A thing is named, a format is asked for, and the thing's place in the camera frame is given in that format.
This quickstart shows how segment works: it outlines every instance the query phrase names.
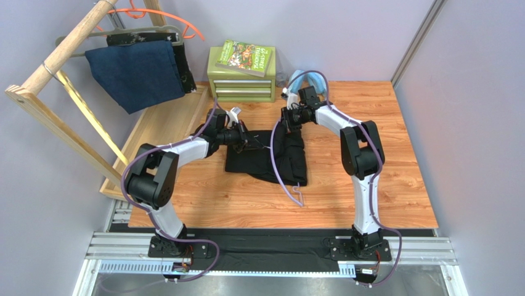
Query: wooden tabletop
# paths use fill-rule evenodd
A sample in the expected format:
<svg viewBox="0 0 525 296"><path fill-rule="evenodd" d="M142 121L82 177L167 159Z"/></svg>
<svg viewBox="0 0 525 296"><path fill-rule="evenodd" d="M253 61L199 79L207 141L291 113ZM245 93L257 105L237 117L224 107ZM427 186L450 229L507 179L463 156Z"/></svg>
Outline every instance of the wooden tabletop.
<svg viewBox="0 0 525 296"><path fill-rule="evenodd" d="M436 228L392 84L330 82L330 96L342 112L378 126L386 159L378 188L381 222L394 228ZM285 105L278 98L275 103L222 103L221 107L239 106L239 119L249 130L271 130ZM211 157L180 169L171 201L182 222L190 228L350 228L354 193L341 164L340 140L314 123L303 125L302 131L308 170L308 186L301 188L303 208L278 184L226 173L222 146ZM133 208L129 226L152 227L152 223L145 212Z"/></svg>

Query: green drawer cabinet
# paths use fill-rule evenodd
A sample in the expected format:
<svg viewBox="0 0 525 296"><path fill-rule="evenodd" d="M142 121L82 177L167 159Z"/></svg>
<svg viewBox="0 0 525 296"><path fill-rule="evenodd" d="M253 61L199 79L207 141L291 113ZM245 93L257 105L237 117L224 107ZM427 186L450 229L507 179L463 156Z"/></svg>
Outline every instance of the green drawer cabinet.
<svg viewBox="0 0 525 296"><path fill-rule="evenodd" d="M211 92L221 102L273 102L275 101L275 47L272 47L270 65L265 77L257 77L215 67L222 46L210 48L208 79Z"/></svg>

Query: navy blue cloth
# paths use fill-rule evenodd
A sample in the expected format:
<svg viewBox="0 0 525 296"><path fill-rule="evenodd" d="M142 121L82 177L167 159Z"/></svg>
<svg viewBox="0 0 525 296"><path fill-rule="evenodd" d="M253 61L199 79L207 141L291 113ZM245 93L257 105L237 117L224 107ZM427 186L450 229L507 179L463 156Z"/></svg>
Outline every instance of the navy blue cloth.
<svg viewBox="0 0 525 296"><path fill-rule="evenodd" d="M86 51L93 78L131 114L184 96L169 41Z"/></svg>

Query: gray wall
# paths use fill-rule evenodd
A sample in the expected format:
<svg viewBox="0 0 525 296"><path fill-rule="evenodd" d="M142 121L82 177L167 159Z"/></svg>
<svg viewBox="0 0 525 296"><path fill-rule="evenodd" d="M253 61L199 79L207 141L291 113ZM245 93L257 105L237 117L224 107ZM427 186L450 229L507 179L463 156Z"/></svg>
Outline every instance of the gray wall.
<svg viewBox="0 0 525 296"><path fill-rule="evenodd" d="M226 39L277 47L277 70L316 69L330 80L390 80L432 0L161 0L206 38L187 40L195 78L206 81L210 46ZM120 1L118 7L129 7ZM130 27L150 25L149 18ZM184 26L166 19L169 24Z"/></svg>
<svg viewBox="0 0 525 296"><path fill-rule="evenodd" d="M102 175L3 94L22 84L92 8L93 1L12 1L0 10L0 287L2 295L71 295L93 231L110 200ZM100 40L86 46L102 46ZM85 59L64 70L118 145L129 116L92 79ZM107 160L114 154L52 80L39 97Z"/></svg>
<svg viewBox="0 0 525 296"><path fill-rule="evenodd" d="M449 0L396 88L470 295L522 295L525 2Z"/></svg>

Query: book cover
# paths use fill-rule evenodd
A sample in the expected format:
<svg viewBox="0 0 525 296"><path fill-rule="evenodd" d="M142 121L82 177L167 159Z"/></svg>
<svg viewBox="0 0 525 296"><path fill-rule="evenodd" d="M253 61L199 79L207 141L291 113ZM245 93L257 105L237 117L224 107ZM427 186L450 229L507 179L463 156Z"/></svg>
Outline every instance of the book cover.
<svg viewBox="0 0 525 296"><path fill-rule="evenodd" d="M264 77L271 56L270 47L228 39L222 46L215 66Z"/></svg>

